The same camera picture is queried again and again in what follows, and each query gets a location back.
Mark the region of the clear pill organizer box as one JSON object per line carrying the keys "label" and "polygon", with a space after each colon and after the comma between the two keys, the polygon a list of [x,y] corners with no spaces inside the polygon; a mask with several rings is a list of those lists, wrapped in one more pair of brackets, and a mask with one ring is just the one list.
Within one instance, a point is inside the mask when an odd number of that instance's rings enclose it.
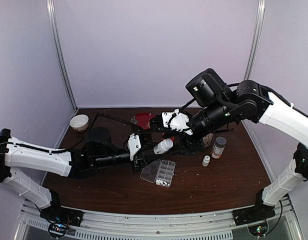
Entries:
{"label": "clear pill organizer box", "polygon": [[158,159],[142,170],[140,178],[149,183],[155,183],[156,179],[161,179],[169,182],[171,185],[175,167],[176,163],[173,161]]}

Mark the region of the amber bottle grey cap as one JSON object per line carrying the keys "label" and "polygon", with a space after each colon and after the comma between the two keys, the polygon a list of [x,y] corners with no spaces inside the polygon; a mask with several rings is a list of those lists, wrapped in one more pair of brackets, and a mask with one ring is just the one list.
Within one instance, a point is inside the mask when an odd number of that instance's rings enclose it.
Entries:
{"label": "amber bottle grey cap", "polygon": [[217,137],[215,139],[215,142],[214,142],[214,145],[211,151],[211,158],[216,159],[216,160],[220,159],[223,154],[226,143],[227,143],[227,140],[224,137],[222,136]]}

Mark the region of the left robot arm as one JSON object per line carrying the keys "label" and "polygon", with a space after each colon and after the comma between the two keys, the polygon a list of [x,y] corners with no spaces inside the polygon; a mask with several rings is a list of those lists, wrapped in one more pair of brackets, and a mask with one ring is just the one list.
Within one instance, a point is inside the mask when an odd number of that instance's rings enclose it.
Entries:
{"label": "left robot arm", "polygon": [[58,193],[41,187],[20,168],[47,171],[62,177],[85,179],[99,170],[115,166],[132,165],[134,170],[143,168],[164,155],[154,151],[151,135],[132,134],[127,140],[128,148],[116,147],[111,141],[111,132],[105,127],[96,127],[86,133],[81,149],[46,148],[29,144],[11,136],[9,129],[0,131],[0,183],[9,185],[20,196],[32,201],[55,222],[66,217],[60,206]]}

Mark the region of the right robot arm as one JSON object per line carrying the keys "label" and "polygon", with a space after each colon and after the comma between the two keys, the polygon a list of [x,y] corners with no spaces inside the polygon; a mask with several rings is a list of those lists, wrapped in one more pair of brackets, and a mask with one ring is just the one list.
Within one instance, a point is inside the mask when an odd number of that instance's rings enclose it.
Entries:
{"label": "right robot arm", "polygon": [[250,217],[260,221],[278,201],[301,181],[308,179],[308,116],[272,88],[253,80],[227,85],[213,69],[196,75],[187,85],[202,110],[193,116],[184,108],[163,113],[163,125],[199,140],[229,123],[250,120],[273,127],[299,142],[288,167],[278,179],[260,191],[259,202],[250,209]]}

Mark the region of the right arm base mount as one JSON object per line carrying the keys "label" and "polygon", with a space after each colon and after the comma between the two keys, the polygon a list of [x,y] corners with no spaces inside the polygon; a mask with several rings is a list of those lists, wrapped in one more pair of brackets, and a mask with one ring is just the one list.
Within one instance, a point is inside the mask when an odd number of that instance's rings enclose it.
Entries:
{"label": "right arm base mount", "polygon": [[235,225],[241,226],[251,224],[274,217],[276,215],[274,208],[274,206],[256,204],[251,207],[233,210]]}

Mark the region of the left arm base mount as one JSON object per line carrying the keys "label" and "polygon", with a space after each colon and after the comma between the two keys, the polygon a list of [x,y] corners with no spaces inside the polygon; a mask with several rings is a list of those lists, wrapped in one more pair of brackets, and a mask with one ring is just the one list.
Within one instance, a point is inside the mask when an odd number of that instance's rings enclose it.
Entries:
{"label": "left arm base mount", "polygon": [[77,226],[81,225],[84,213],[80,210],[74,210],[69,208],[60,209],[40,209],[40,217],[47,220],[49,223],[63,224],[65,226]]}

